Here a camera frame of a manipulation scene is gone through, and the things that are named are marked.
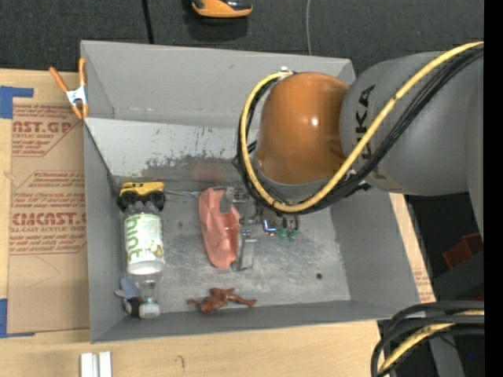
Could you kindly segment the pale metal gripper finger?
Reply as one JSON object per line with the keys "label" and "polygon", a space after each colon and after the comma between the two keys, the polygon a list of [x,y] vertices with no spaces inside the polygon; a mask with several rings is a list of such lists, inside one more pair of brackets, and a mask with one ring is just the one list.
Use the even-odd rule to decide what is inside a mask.
{"label": "pale metal gripper finger", "polygon": [[254,264],[257,239],[251,228],[241,228],[237,234],[237,256],[231,264],[233,271],[251,269]]}
{"label": "pale metal gripper finger", "polygon": [[222,214],[227,214],[235,207],[241,214],[244,213],[246,205],[251,197],[248,192],[241,187],[228,187],[225,189],[219,203],[219,210]]}

